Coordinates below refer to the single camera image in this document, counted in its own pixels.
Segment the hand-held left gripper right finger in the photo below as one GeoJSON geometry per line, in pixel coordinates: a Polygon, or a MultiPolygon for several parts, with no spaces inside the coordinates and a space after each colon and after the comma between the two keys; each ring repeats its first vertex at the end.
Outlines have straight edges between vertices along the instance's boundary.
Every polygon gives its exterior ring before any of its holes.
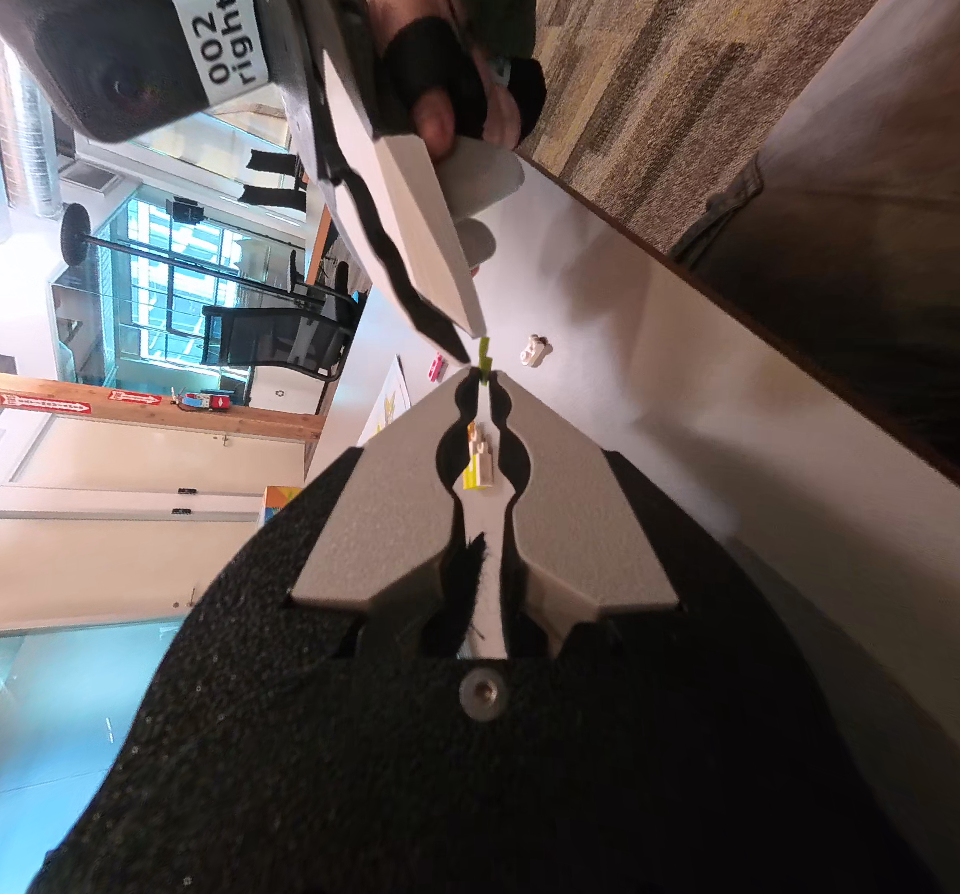
{"type": "Polygon", "coordinates": [[[556,656],[579,624],[676,610],[606,452],[506,373],[488,389],[498,468],[513,488],[500,574],[508,657],[556,656]]]}

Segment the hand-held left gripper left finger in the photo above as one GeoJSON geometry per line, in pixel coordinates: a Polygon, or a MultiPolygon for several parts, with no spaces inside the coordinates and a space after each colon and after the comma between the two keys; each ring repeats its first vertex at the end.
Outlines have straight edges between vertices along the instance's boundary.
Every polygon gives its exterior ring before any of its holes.
{"type": "Polygon", "coordinates": [[[467,427],[481,372],[451,375],[356,449],[356,461],[291,590],[291,600],[359,616],[369,648],[459,650],[479,561],[461,567],[467,427]]]}

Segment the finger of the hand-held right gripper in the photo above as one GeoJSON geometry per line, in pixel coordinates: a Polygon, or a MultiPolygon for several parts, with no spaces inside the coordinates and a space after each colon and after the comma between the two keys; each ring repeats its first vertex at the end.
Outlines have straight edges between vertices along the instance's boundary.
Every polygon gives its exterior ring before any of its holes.
{"type": "Polygon", "coordinates": [[[332,129],[345,178],[361,178],[390,237],[396,242],[415,290],[446,315],[463,337],[486,335],[486,323],[461,240],[428,156],[413,133],[375,136],[363,105],[328,53],[322,57],[323,82],[332,129]]]}
{"type": "Polygon", "coordinates": [[[416,291],[397,243],[384,228],[361,178],[322,181],[322,192],[344,242],[358,257],[374,287],[407,324],[447,359],[462,360],[462,341],[450,319],[416,291]]]}

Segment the white lime yellow lego assembly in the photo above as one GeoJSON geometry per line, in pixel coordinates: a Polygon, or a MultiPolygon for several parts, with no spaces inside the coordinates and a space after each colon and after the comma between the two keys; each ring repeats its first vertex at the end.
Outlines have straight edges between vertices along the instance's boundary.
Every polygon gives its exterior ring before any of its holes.
{"type": "Polygon", "coordinates": [[[462,490],[488,490],[495,483],[495,448],[486,426],[472,420],[466,428],[468,460],[462,472],[462,490]]]}

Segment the lego instruction booklet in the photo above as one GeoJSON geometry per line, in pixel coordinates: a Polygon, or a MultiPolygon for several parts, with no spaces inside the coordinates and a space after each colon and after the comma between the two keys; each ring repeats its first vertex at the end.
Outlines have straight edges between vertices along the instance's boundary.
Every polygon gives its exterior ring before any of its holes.
{"type": "Polygon", "coordinates": [[[410,410],[411,406],[411,399],[402,369],[402,360],[399,355],[395,355],[391,360],[383,386],[358,437],[357,446],[364,446],[373,436],[410,410]]]}

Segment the person's right hand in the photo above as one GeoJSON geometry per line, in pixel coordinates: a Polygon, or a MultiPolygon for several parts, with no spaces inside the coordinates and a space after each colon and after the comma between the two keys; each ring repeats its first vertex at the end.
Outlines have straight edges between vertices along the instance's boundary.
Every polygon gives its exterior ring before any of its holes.
{"type": "MultiPolygon", "coordinates": [[[[384,53],[400,31],[418,20],[436,17],[448,23],[451,30],[467,42],[484,87],[486,120],[483,140],[509,151],[519,146],[522,132],[519,106],[507,87],[496,80],[489,52],[472,36],[462,0],[367,0],[367,3],[378,53],[384,53]]],[[[455,117],[450,96],[444,89],[426,90],[409,108],[408,116],[433,160],[450,155],[454,147],[455,117]]]]}

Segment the colourful cardboard box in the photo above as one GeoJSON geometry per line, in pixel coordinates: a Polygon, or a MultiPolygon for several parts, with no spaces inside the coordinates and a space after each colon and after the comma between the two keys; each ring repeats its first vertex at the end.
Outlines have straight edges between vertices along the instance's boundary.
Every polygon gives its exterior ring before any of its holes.
{"type": "Polygon", "coordinates": [[[299,496],[303,489],[303,487],[280,485],[270,485],[266,487],[260,503],[257,527],[262,528],[292,500],[299,496]]]}

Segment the black office chair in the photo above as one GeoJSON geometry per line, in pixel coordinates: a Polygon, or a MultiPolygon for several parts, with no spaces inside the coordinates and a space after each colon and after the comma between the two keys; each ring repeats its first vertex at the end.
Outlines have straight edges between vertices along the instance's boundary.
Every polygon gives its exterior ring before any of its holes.
{"type": "Polygon", "coordinates": [[[350,266],[339,261],[331,288],[308,286],[292,306],[204,306],[201,363],[275,367],[325,383],[338,380],[366,303],[355,300],[349,286],[350,266]]]}

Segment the wooden beam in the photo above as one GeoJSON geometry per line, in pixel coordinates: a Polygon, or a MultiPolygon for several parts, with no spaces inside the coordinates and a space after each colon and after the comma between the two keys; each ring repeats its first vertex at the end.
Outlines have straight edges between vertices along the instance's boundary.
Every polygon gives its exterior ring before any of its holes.
{"type": "Polygon", "coordinates": [[[298,443],[318,440],[326,421],[324,417],[318,415],[302,415],[252,407],[233,406],[226,412],[186,411],[177,407],[174,397],[164,397],[164,403],[157,406],[115,403],[106,400],[111,389],[114,388],[35,379],[7,373],[1,375],[1,393],[77,400],[91,406],[90,416],[58,415],[70,418],[201,430],[298,443]]]}

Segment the large glass window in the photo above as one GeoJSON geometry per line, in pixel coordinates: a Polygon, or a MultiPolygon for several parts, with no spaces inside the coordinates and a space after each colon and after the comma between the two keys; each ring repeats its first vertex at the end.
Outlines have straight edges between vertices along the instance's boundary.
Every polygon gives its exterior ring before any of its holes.
{"type": "Polygon", "coordinates": [[[102,239],[138,250],[156,248],[167,258],[210,268],[210,276],[147,256],[102,250],[111,260],[112,293],[103,303],[115,323],[117,357],[168,370],[201,367],[205,306],[291,307],[293,300],[267,288],[287,291],[291,254],[301,248],[228,223],[219,215],[197,224],[176,222],[170,197],[142,187],[101,229],[102,239]]]}

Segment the long red sign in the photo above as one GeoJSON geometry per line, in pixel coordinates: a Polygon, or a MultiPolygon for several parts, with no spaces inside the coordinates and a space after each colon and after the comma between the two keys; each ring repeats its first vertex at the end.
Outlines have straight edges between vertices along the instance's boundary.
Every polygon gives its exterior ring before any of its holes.
{"type": "Polygon", "coordinates": [[[7,409],[54,415],[90,416],[92,414],[91,406],[82,401],[4,392],[1,393],[1,406],[7,409]]]}

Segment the silver ventilation duct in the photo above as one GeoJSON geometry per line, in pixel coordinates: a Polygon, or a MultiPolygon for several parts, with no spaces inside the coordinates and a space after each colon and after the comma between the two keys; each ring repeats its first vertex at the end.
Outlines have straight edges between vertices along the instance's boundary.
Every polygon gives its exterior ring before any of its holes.
{"type": "Polygon", "coordinates": [[[11,47],[1,43],[1,157],[8,205],[46,220],[62,215],[53,113],[11,47]]]}

